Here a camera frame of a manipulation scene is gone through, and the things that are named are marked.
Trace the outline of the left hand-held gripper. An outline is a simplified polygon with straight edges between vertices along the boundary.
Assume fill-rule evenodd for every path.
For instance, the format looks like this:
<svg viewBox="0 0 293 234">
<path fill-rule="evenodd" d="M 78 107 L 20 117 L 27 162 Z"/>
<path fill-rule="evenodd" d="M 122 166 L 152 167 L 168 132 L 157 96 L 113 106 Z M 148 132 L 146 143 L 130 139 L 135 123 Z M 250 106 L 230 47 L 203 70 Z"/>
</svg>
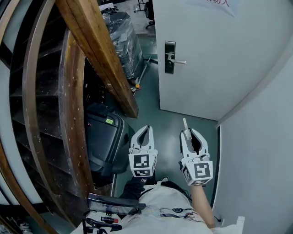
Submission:
<svg viewBox="0 0 293 234">
<path fill-rule="evenodd" d="M 146 125 L 131 138 L 129 163 L 134 177 L 152 177 L 157 164 L 158 151 L 154 149 L 153 128 Z"/>
</svg>

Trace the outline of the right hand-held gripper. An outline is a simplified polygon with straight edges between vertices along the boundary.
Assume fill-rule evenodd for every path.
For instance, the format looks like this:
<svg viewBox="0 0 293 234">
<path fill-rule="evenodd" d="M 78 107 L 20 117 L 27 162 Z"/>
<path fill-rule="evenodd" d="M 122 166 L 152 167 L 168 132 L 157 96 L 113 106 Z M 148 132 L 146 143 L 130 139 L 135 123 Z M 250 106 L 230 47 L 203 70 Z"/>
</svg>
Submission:
<svg viewBox="0 0 293 234">
<path fill-rule="evenodd" d="M 180 133 L 180 150 L 183 156 L 179 161 L 180 171 L 188 186 L 204 185 L 213 178 L 213 162 L 208 154 L 206 139 L 195 129 L 191 128 L 190 131 L 188 130 L 187 135 L 184 131 Z"/>
</svg>

